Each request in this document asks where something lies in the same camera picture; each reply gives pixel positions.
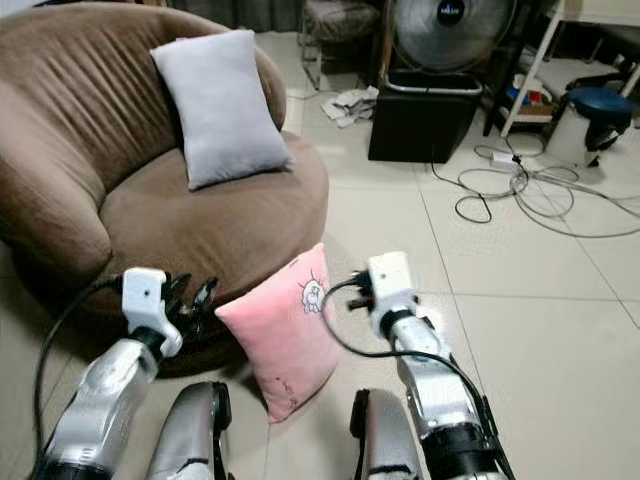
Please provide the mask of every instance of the black box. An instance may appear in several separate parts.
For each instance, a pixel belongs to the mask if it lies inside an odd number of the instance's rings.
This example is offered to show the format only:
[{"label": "black box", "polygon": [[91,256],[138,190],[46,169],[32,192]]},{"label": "black box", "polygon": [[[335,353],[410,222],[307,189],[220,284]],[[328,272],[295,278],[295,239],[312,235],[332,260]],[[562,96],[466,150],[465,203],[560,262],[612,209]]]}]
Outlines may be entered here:
[{"label": "black box", "polygon": [[445,163],[469,131],[480,83],[417,72],[389,72],[389,83],[376,103],[369,160]]}]

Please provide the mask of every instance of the cartoon print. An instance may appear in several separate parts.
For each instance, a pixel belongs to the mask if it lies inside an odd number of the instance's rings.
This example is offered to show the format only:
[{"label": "cartoon print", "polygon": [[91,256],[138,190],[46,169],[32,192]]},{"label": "cartoon print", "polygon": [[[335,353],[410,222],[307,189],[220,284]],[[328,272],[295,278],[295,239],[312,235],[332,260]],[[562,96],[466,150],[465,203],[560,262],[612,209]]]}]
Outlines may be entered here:
[{"label": "cartoon print", "polygon": [[324,288],[322,288],[320,280],[313,277],[313,270],[311,270],[311,280],[306,285],[300,286],[302,287],[304,313],[320,313],[322,300],[324,300]]},{"label": "cartoon print", "polygon": [[280,377],[276,377],[276,381],[282,385],[285,393],[289,397],[289,409],[294,410],[298,406],[298,399],[294,396],[293,388],[287,383],[286,380],[281,379]]}]

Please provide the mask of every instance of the curtain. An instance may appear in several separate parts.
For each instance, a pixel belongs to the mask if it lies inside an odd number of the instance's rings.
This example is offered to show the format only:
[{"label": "curtain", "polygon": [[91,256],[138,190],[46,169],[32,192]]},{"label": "curtain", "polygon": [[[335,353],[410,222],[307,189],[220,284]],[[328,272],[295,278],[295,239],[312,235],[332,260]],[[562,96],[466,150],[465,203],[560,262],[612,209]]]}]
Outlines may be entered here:
[{"label": "curtain", "polygon": [[173,0],[173,8],[191,12],[230,28],[256,32],[295,31],[304,0]]}]

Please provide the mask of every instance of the charger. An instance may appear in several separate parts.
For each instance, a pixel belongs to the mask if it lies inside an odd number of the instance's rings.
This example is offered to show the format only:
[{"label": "charger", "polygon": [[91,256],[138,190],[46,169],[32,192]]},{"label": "charger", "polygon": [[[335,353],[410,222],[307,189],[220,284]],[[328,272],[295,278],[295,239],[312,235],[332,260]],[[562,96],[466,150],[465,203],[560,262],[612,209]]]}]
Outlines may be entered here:
[{"label": "charger", "polygon": [[519,158],[511,153],[503,153],[493,151],[490,165],[491,168],[497,170],[505,170],[507,172],[517,172],[520,169]]}]

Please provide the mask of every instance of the round sofa chair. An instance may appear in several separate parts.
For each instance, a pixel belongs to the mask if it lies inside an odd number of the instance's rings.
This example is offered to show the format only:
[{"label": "round sofa chair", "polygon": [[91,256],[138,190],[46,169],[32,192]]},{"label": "round sofa chair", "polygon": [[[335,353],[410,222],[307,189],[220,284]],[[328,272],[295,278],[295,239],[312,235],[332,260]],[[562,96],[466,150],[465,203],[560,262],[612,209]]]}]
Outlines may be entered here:
[{"label": "round sofa chair", "polygon": [[[326,169],[291,133],[282,132],[295,158],[289,169],[187,188],[180,122],[149,51],[227,30],[177,10],[118,3],[35,8],[0,22],[0,238],[52,314],[88,284],[133,266],[190,272],[185,302],[217,276],[213,310],[320,239]],[[256,62],[281,130],[284,84],[260,49]],[[126,331],[113,292],[91,298],[73,323],[91,351]],[[207,370],[237,351],[212,311],[196,327],[161,373]]]}]

